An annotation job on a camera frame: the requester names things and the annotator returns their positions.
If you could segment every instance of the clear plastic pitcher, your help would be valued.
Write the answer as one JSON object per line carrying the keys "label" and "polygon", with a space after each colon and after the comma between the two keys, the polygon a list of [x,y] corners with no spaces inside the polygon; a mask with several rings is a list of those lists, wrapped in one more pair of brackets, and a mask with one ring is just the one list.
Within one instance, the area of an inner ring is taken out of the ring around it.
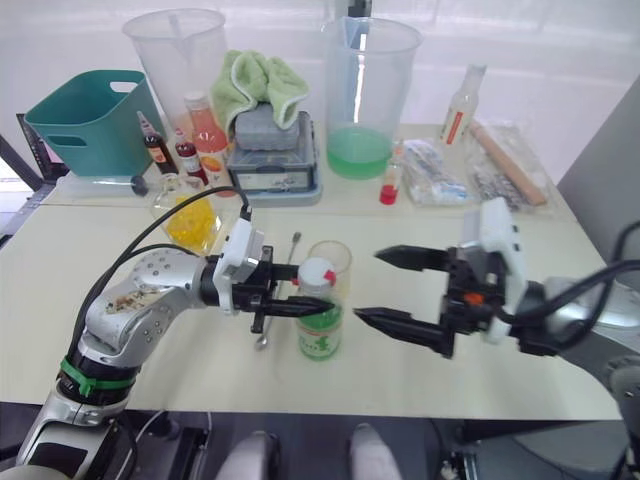
{"label": "clear plastic pitcher", "polygon": [[209,92],[218,77],[227,52],[224,22],[219,12],[186,8],[148,13],[122,28],[174,131],[193,130],[184,96]]}
{"label": "clear plastic pitcher", "polygon": [[327,157],[345,178],[382,174],[422,35],[391,20],[343,17],[325,25]]}

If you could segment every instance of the white bottle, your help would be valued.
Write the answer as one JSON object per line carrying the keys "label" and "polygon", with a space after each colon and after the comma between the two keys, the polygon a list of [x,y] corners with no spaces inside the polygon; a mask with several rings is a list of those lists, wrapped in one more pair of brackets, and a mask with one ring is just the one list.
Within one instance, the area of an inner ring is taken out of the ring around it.
{"label": "white bottle", "polygon": [[462,86],[451,99],[449,112],[442,127],[440,140],[444,145],[455,145],[467,131],[478,108],[478,90],[487,70],[486,65],[469,65]]}

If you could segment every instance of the plastic bag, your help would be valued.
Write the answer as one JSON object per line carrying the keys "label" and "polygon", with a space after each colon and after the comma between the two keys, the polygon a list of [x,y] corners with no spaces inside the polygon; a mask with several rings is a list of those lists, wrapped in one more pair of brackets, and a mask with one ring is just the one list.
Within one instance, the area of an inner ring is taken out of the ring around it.
{"label": "plastic bag", "polygon": [[464,205],[473,201],[467,186],[449,173],[436,142],[405,140],[404,184],[418,206]]}
{"label": "plastic bag", "polygon": [[539,212],[553,208],[549,194],[548,178],[538,157],[524,139],[520,129],[513,123],[480,126],[495,141],[498,147],[519,167],[522,173],[542,194],[544,203],[534,206],[516,186],[506,172],[498,166],[473,134],[466,142],[467,170],[474,193],[480,201],[503,197],[511,211]]}

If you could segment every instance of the green bottle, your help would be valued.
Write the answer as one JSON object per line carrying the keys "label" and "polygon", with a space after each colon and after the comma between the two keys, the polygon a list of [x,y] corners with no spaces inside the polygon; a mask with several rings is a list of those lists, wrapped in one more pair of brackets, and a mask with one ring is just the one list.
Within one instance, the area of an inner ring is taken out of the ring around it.
{"label": "green bottle", "polygon": [[335,305],[328,312],[300,317],[296,322],[300,350],[312,360],[331,357],[342,340],[342,305],[333,289],[335,283],[335,268],[324,258],[307,258],[298,269],[299,295],[321,298]]}

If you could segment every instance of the orange bottle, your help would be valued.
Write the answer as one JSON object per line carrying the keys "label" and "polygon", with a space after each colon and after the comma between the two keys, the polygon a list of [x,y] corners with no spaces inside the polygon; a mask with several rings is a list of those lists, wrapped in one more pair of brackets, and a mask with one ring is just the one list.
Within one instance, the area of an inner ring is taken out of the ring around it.
{"label": "orange bottle", "polygon": [[[202,92],[191,92],[185,95],[184,102],[193,123],[193,143],[211,187],[231,186],[225,166],[227,137],[213,118],[209,100]],[[222,192],[218,195],[229,197],[234,193]]]}

